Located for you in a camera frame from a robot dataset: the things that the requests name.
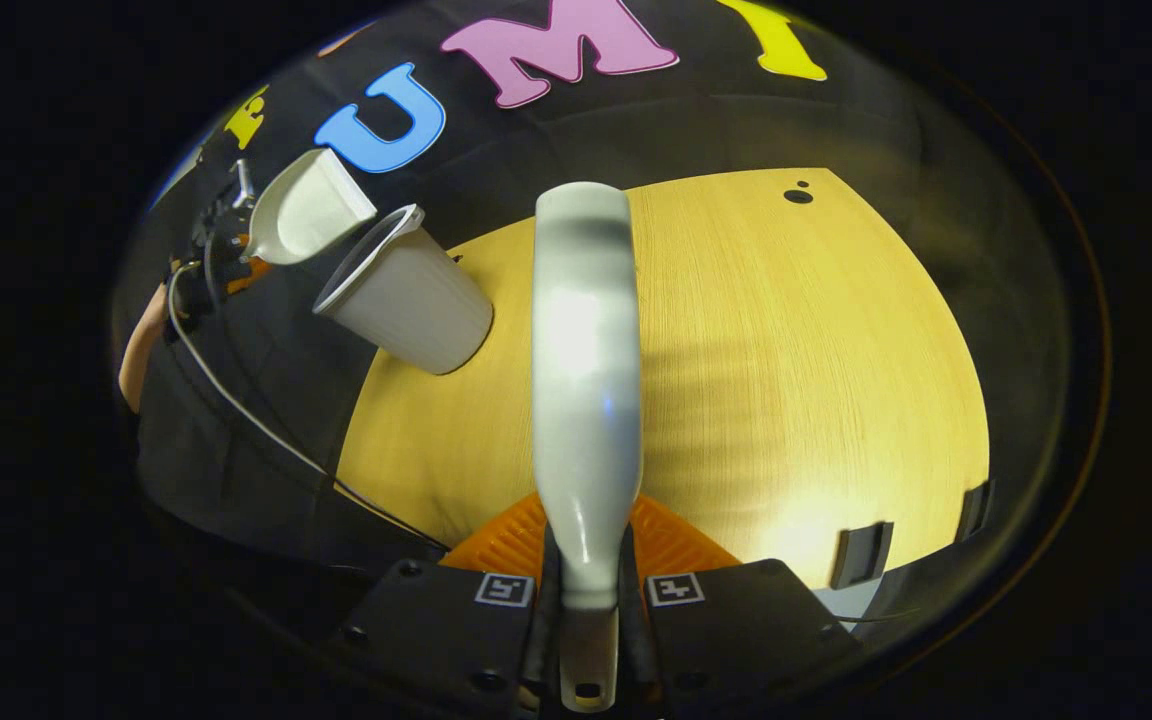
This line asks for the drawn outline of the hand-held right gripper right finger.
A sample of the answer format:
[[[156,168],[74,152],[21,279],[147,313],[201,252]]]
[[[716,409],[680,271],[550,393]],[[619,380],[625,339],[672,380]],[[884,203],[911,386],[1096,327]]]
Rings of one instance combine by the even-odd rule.
[[[861,643],[783,561],[740,562],[650,497],[630,514],[654,700],[667,717],[786,717]]]

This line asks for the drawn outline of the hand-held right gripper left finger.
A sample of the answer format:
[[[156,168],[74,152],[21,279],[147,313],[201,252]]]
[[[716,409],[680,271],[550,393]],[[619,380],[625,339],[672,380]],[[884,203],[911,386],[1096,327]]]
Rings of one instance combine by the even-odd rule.
[[[335,655],[416,717],[539,717],[550,702],[561,562],[529,495],[444,560],[397,561],[349,611]]]

